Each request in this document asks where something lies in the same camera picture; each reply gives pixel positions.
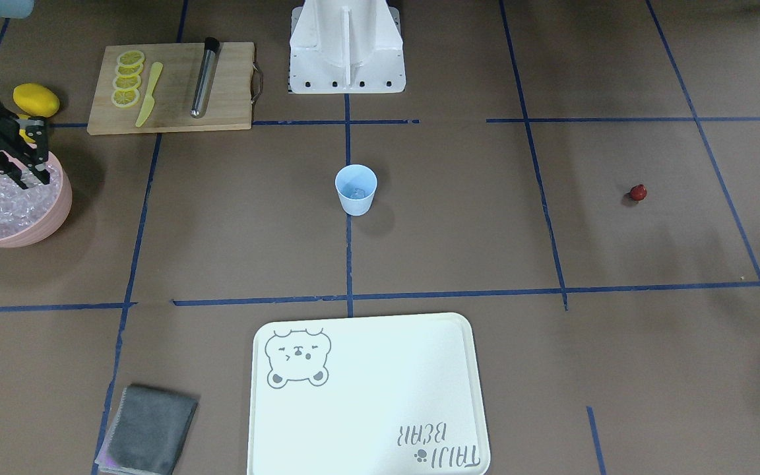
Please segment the clear ice cubes pile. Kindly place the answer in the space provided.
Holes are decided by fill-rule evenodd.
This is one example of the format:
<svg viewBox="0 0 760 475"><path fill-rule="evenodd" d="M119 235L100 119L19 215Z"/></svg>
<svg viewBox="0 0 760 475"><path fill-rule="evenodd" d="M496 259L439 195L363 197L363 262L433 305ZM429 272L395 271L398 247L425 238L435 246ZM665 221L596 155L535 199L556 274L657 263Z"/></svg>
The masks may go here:
<svg viewBox="0 0 760 475"><path fill-rule="evenodd" d="M5 175L0 175L0 239L24 231L51 210L61 193L61 170L58 166L48 166L50 183L43 184L29 174L33 187L21 189L17 183Z"/></svg>

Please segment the light blue plastic cup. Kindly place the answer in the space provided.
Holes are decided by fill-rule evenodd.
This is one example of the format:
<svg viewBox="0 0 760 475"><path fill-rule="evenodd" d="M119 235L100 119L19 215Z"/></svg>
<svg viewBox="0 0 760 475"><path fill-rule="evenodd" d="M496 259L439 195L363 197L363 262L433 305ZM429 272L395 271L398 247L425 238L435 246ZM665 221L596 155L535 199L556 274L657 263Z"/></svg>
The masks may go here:
<svg viewBox="0 0 760 475"><path fill-rule="evenodd" d="M362 216L371 208L377 192L377 175L362 164L344 166L334 179L341 207L350 216Z"/></svg>

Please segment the whole yellow lemon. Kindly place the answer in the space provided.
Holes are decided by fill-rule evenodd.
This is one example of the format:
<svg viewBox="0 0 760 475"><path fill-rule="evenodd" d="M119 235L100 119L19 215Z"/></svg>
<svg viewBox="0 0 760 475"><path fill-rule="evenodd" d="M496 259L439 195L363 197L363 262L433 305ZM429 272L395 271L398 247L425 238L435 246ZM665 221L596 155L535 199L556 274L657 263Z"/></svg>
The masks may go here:
<svg viewBox="0 0 760 475"><path fill-rule="evenodd" d="M53 91L37 83L20 84L13 89L13 102L30 116L52 117L60 110L60 99Z"/></svg>
<svg viewBox="0 0 760 475"><path fill-rule="evenodd" d="M24 121L27 121L30 119L30 116L25 113L18 113L18 123L19 123L19 135L24 139L24 141L28 144L34 144L36 143L36 140L33 136L28 135L25 129Z"/></svg>

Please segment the pink bowl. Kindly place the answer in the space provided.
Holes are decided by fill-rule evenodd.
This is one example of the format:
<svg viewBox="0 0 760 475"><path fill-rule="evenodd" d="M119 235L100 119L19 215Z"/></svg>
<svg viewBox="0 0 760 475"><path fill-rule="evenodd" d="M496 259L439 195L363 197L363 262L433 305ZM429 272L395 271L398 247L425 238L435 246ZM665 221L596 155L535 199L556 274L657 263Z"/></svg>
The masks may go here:
<svg viewBox="0 0 760 475"><path fill-rule="evenodd" d="M51 210L49 210L39 222L24 231L18 232L18 234L0 239L0 247L24 247L39 243L39 241L54 234L69 216L73 201L73 192L66 171L64 171L60 161L52 152L49 154L49 160L46 165L58 166L61 170L63 184L61 184L61 193L59 197L52 205Z"/></svg>

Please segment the lemon slice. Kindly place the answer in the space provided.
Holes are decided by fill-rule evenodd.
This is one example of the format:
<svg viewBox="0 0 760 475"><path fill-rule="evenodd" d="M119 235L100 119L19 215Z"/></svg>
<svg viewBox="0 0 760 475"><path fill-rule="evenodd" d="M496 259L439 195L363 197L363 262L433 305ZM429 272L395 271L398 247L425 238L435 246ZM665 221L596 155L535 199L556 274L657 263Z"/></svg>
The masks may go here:
<svg viewBox="0 0 760 475"><path fill-rule="evenodd" d="M135 67L144 63L145 54L140 50L127 50L117 56L117 65L123 67Z"/></svg>
<svg viewBox="0 0 760 475"><path fill-rule="evenodd" d="M113 80L115 90L136 90L142 83L141 75L116 75Z"/></svg>
<svg viewBox="0 0 760 475"><path fill-rule="evenodd" d="M115 75L121 78L137 77L141 75L144 69L144 63L138 64L118 64L115 68Z"/></svg>
<svg viewBox="0 0 760 475"><path fill-rule="evenodd" d="M117 108L132 108L139 103L140 92L138 89L115 89L111 95L111 104Z"/></svg>

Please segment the yellow plastic knife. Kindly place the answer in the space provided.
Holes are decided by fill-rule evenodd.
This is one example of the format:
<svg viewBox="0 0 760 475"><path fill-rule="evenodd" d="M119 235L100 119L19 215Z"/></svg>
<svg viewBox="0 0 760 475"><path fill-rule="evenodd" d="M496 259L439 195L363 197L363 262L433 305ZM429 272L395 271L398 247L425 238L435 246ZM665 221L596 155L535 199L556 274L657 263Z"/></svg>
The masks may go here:
<svg viewBox="0 0 760 475"><path fill-rule="evenodd" d="M142 99L142 105L139 114L135 120L135 127L142 127L154 110L154 106L156 105L156 99L154 99L154 91L156 90L163 68L164 64L161 62L154 62L150 66L145 95Z"/></svg>

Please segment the bamboo cutting board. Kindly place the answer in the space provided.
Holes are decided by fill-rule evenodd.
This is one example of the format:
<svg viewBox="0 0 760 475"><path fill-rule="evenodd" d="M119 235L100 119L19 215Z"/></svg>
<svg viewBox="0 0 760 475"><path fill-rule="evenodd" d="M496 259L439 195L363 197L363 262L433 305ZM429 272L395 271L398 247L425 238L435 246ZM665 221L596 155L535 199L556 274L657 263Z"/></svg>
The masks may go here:
<svg viewBox="0 0 760 475"><path fill-rule="evenodd" d="M140 104L118 108L111 101L113 81L117 74L117 56L129 50L144 52L140 94L145 93L151 63L161 62L164 66L154 91L156 105L140 127L135 124ZM253 116L251 99L260 91L251 87L255 73L254 44L220 43L203 116L194 118L190 110L203 52L205 46L201 42L106 46L86 127L88 133L98 136L250 129Z"/></svg>

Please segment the steel muddler black tip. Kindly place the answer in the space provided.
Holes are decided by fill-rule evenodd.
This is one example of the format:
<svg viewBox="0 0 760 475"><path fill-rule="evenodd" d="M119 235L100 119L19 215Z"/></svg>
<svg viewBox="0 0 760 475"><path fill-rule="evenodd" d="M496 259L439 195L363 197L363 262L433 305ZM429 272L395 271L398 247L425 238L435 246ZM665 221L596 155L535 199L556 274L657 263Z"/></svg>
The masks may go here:
<svg viewBox="0 0 760 475"><path fill-rule="evenodd" d="M218 39L214 37L205 38L198 79L194 87L193 100L190 107L190 116L194 119L199 119L205 114L209 94L209 84L214 74L219 49L220 42Z"/></svg>

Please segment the grey folded cloth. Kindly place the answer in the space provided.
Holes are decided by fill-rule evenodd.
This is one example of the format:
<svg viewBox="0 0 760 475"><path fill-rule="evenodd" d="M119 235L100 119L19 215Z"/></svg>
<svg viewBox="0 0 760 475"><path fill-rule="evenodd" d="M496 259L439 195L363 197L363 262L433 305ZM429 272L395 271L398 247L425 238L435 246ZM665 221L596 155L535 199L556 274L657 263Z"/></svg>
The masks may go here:
<svg viewBox="0 0 760 475"><path fill-rule="evenodd" d="M150 386L123 390L94 462L111 474L172 474L198 409L196 398Z"/></svg>

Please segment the cream bear serving tray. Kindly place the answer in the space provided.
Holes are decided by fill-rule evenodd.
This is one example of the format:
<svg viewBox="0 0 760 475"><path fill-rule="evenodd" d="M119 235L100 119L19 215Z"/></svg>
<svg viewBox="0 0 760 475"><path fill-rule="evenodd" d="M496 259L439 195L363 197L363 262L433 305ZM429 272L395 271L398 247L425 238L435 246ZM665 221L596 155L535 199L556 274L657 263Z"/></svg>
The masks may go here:
<svg viewBox="0 0 760 475"><path fill-rule="evenodd" d="M249 474L485 474L476 343L459 313L280 321L251 357Z"/></svg>

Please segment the red strawberry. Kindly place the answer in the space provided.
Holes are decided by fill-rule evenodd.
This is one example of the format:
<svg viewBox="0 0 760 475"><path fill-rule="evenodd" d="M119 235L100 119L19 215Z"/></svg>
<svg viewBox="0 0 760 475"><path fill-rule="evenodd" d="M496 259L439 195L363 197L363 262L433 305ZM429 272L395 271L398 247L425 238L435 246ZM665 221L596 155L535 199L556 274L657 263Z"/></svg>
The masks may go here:
<svg viewBox="0 0 760 475"><path fill-rule="evenodd" d="M648 190L645 184L636 185L632 187L629 192L629 198L635 202L643 201L643 199L646 199L647 195L648 195Z"/></svg>

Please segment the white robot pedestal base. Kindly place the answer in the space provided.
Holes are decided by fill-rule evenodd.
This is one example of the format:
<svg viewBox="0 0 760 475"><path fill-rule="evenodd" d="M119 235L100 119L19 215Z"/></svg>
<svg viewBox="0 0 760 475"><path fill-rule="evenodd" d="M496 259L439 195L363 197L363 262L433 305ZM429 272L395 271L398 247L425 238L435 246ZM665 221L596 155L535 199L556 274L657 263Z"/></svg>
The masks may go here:
<svg viewBox="0 0 760 475"><path fill-rule="evenodd" d="M386 1L305 1L292 10L292 94L396 94L406 73L399 11Z"/></svg>

